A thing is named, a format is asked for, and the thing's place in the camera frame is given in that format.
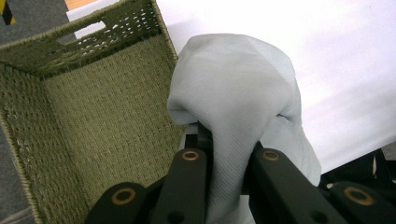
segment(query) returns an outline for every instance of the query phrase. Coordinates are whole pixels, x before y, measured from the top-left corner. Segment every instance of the fabric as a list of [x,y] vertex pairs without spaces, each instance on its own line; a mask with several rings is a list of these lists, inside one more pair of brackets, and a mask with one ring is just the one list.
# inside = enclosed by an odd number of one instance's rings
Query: fabric
[[213,134],[207,223],[251,223],[239,194],[258,141],[284,152],[318,184],[320,164],[302,128],[294,70],[276,47],[245,35],[191,38],[179,54],[167,106],[175,123],[199,120]]

